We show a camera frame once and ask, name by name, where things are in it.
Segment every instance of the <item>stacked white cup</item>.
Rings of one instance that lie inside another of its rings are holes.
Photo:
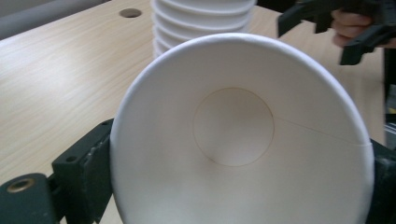
[[[151,0],[154,57],[185,41],[245,33],[256,0]]]

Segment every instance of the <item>human hand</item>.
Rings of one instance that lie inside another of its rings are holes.
[[[332,17],[334,18],[332,28],[336,32],[332,42],[340,48],[343,48],[349,40],[363,33],[373,22],[370,17],[345,12],[342,9],[333,11]],[[392,38],[386,45],[379,47],[396,49],[396,38]]]

